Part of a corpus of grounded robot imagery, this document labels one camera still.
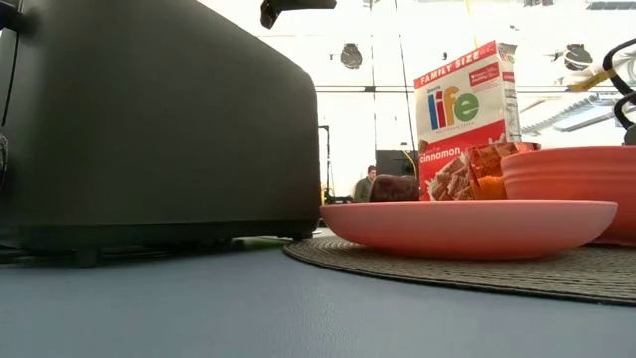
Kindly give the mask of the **Life cinnamon cereal box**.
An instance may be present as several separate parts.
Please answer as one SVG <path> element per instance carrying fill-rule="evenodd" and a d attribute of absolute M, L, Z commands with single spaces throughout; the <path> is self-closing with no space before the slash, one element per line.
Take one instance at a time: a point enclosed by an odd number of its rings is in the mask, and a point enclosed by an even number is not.
<path fill-rule="evenodd" d="M 466 151 L 521 140 L 516 50 L 491 41 L 414 80 L 422 201 L 471 200 Z"/>

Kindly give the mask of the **dark red apple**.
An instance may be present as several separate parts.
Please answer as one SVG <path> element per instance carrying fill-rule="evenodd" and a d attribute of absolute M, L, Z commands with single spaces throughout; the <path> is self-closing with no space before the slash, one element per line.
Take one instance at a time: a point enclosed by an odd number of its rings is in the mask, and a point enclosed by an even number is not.
<path fill-rule="evenodd" d="M 371 187 L 370 202 L 418 201 L 419 185 L 413 176 L 379 175 Z"/>

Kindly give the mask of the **black round ceiling fixture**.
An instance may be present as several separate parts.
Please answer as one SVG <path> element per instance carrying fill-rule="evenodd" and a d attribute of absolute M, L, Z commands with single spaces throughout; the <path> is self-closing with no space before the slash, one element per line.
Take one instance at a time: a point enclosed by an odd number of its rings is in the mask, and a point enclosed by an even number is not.
<path fill-rule="evenodd" d="M 361 66 L 363 57 L 355 43 L 346 43 L 343 46 L 340 62 L 345 68 L 350 70 L 357 70 Z"/>
<path fill-rule="evenodd" d="M 568 44 L 564 52 L 564 64 L 572 71 L 582 71 L 593 63 L 591 53 L 583 44 Z"/>

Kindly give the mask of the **black and silver toaster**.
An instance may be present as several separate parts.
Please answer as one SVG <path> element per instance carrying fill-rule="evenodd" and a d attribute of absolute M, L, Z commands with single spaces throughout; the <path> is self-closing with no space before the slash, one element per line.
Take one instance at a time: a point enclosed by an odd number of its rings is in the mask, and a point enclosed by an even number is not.
<path fill-rule="evenodd" d="M 0 246 L 302 240 L 319 166 L 310 75 L 200 0 L 0 0 Z"/>

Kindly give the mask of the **black equipment box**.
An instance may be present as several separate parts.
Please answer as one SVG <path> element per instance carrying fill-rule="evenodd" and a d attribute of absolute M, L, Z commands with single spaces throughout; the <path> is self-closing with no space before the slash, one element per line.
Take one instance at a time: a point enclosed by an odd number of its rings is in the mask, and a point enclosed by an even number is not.
<path fill-rule="evenodd" d="M 379 175 L 415 176 L 416 151 L 377 150 L 376 168 Z"/>

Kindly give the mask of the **person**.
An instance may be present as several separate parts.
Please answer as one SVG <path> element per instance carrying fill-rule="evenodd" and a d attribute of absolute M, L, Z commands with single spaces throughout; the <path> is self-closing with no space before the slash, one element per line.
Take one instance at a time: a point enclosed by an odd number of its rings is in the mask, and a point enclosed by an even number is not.
<path fill-rule="evenodd" d="M 367 176 L 359 180 L 354 189 L 353 201 L 355 203 L 364 203 L 370 201 L 372 185 L 377 176 L 377 168 L 370 165 L 367 169 Z"/>

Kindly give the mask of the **pink cup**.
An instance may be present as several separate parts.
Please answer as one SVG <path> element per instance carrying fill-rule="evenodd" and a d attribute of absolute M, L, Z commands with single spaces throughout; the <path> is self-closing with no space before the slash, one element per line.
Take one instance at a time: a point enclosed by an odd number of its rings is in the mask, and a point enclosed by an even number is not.
<path fill-rule="evenodd" d="M 475 200 L 505 200 L 501 160 L 505 157 L 539 150 L 532 142 L 504 142 L 472 147 L 467 150 L 470 188 Z"/>

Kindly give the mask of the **pink round plate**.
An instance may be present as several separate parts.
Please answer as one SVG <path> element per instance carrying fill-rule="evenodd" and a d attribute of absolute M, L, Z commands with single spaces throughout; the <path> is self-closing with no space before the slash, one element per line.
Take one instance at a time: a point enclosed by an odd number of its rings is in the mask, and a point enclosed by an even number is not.
<path fill-rule="evenodd" d="M 326 205 L 337 236 L 412 257 L 515 260 L 585 245 L 612 224 L 618 204 L 577 200 L 404 201 Z"/>

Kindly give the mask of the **round woven grey placemat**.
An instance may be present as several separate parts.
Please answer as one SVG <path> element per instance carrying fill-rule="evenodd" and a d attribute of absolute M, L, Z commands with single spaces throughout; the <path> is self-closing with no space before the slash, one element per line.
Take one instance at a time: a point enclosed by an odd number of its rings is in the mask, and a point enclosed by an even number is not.
<path fill-rule="evenodd" d="M 381 253 L 337 236 L 292 242 L 290 257 L 357 275 L 453 289 L 636 307 L 636 250 L 585 246 L 514 261 L 450 261 Z"/>

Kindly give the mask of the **red round bowl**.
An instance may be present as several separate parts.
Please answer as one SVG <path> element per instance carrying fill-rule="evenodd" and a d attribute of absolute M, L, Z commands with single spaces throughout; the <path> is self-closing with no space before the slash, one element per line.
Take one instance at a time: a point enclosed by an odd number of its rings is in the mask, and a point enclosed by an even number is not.
<path fill-rule="evenodd" d="M 510 199 L 617 203 L 596 241 L 636 248 L 636 146 L 541 149 L 506 157 L 501 168 Z"/>

